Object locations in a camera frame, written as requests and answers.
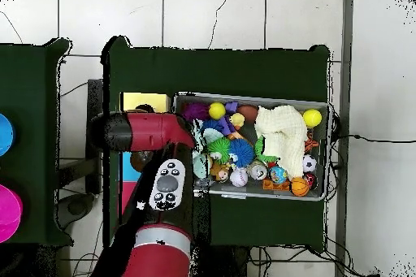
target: orange ball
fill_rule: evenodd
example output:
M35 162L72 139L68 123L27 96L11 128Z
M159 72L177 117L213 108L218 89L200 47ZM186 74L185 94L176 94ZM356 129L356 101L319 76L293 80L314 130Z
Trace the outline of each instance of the orange ball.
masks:
M301 177L293 178L290 183L290 191L295 196L305 196L309 191L308 182Z

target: yellow ball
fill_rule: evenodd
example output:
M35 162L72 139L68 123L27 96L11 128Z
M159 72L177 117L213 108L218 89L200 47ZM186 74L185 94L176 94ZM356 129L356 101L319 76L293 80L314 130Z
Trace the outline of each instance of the yellow ball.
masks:
M225 115L225 106L221 102L213 102L208 111L212 119L220 119Z
M309 109L304 112L303 119L305 120L306 126L308 128L313 128L321 123L322 115L316 109Z

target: gray button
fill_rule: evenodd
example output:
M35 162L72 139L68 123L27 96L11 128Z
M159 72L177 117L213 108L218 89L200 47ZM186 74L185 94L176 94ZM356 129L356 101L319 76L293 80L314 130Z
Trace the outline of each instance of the gray button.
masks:
M178 188L178 181L173 175L164 175L158 179L156 186L159 191L170 193Z

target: purple toy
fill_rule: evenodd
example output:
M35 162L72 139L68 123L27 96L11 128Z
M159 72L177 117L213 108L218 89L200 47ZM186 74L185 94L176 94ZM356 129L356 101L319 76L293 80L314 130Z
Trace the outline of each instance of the purple toy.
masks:
M192 102L185 107L182 116L189 122L192 122L194 119L210 119L210 115L208 114L209 109L210 107L206 104Z
M225 104L225 111L228 114L235 114L237 111L238 102L227 102Z
M236 131L236 129L234 128L234 126L231 124L230 119L228 118L228 116L221 117L218 120L218 123L223 127L223 130L221 132L225 136L228 136L232 132L235 132Z

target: table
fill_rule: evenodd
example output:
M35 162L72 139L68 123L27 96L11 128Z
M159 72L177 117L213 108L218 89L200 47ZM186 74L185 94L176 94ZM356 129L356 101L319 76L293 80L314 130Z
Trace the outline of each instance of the table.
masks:
M329 54L324 45L253 51L132 48L125 37L113 37L102 51L104 101L108 109L117 110L121 92L165 93L172 98L189 91L326 102ZM117 153L110 154L108 171L110 194L104 197L104 215L115 227ZM311 245L321 253L323 208L324 201L212 196L211 244ZM103 234L110 241L113 230L103 228Z

